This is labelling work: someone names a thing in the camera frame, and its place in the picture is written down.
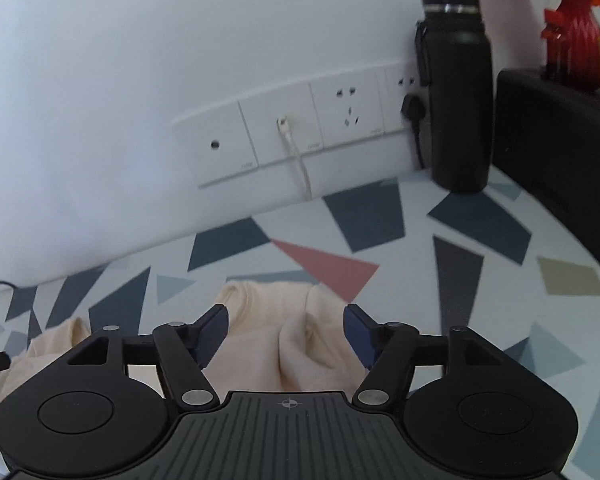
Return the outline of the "cream lace-trimmed garment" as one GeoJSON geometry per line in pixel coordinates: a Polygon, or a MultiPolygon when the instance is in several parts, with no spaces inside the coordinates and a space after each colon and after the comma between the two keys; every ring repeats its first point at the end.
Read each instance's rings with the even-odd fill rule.
{"type": "MultiPolygon", "coordinates": [[[[346,303],[321,285],[231,281],[215,301],[227,307],[228,334],[204,370],[225,398],[233,390],[341,390],[353,396],[366,369],[343,335],[346,303]]],[[[74,316],[46,330],[0,373],[0,403],[91,335],[74,316]]],[[[8,468],[0,452],[0,479],[8,468]]]]}

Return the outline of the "geometric patterned tablecloth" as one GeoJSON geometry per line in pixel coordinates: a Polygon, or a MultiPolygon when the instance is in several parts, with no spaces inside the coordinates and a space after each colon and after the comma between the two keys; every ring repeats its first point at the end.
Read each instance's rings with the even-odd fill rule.
{"type": "Polygon", "coordinates": [[[379,322],[466,324],[561,392],[580,422],[565,474],[600,479],[600,264],[499,171],[477,195],[428,174],[258,214],[47,284],[0,286],[0,351],[79,316],[147,333],[224,284],[321,285],[379,322]]]}

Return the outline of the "black power plug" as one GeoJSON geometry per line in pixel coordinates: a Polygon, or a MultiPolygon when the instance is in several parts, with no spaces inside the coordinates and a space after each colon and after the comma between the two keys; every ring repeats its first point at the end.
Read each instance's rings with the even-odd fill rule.
{"type": "Polygon", "coordinates": [[[420,127],[425,119],[427,111],[422,98],[414,93],[407,93],[404,96],[401,114],[403,118],[411,125],[414,136],[416,156],[420,168],[425,168],[424,156],[422,156],[422,142],[420,142],[420,127]]]}

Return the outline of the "black cabinet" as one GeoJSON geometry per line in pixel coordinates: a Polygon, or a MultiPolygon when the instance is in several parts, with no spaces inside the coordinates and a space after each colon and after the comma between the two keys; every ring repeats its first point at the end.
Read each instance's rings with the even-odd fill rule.
{"type": "Polygon", "coordinates": [[[600,97],[537,70],[496,78],[493,163],[600,264],[600,97]]]}

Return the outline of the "black thermos bottle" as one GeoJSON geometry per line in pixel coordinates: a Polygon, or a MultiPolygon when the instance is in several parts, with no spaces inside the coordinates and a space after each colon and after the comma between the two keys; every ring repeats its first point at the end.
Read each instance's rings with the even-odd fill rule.
{"type": "Polygon", "coordinates": [[[492,157],[492,48],[479,0],[422,0],[416,25],[420,84],[428,89],[431,175],[456,194],[486,187],[492,157]]]}

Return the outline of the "red vase with flowers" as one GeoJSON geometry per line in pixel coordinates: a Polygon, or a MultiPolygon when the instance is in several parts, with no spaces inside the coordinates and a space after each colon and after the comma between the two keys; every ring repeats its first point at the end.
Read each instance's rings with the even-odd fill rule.
{"type": "Polygon", "coordinates": [[[593,9],[600,0],[560,0],[544,11],[545,77],[584,91],[600,88],[600,23],[593,9]]]}

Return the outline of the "white wall socket panel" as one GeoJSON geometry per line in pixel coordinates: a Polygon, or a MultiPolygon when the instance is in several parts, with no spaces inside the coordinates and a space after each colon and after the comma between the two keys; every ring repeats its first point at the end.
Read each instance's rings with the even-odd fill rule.
{"type": "Polygon", "coordinates": [[[287,84],[173,124],[196,185],[210,185],[298,155],[406,128],[401,106],[419,89],[413,61],[287,84]]]}

